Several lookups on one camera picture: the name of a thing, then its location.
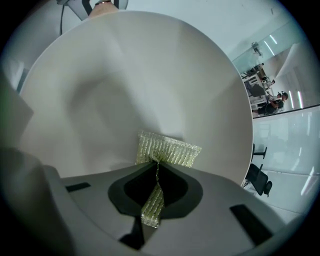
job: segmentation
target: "bracelet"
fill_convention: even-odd
[[[100,1],[100,2],[97,2],[97,3],[95,4],[95,6],[102,5],[102,4],[104,4],[104,3],[110,3],[110,2],[111,2],[111,0]]]

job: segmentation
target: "gold mesh ribbon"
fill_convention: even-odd
[[[139,146],[135,164],[157,162],[156,185],[141,210],[141,222],[157,228],[161,210],[165,206],[164,194],[159,184],[159,162],[191,167],[201,151],[201,147],[183,141],[140,131]]]

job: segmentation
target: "black cable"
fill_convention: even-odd
[[[60,19],[60,36],[62,35],[62,17],[64,16],[65,6],[62,5],[62,11],[61,11],[61,19]]]

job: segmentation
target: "black hair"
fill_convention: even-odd
[[[286,92],[284,92],[284,93],[282,94],[282,96],[285,96],[285,97],[286,97],[286,99],[288,99],[288,98],[289,98],[289,96],[288,96],[288,94],[287,94]]]

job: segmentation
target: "round white table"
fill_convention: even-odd
[[[34,114],[20,149],[61,177],[134,165],[139,130],[202,147],[193,167],[238,184],[251,161],[240,75],[207,36],[169,16],[88,19],[43,52],[21,96]]]

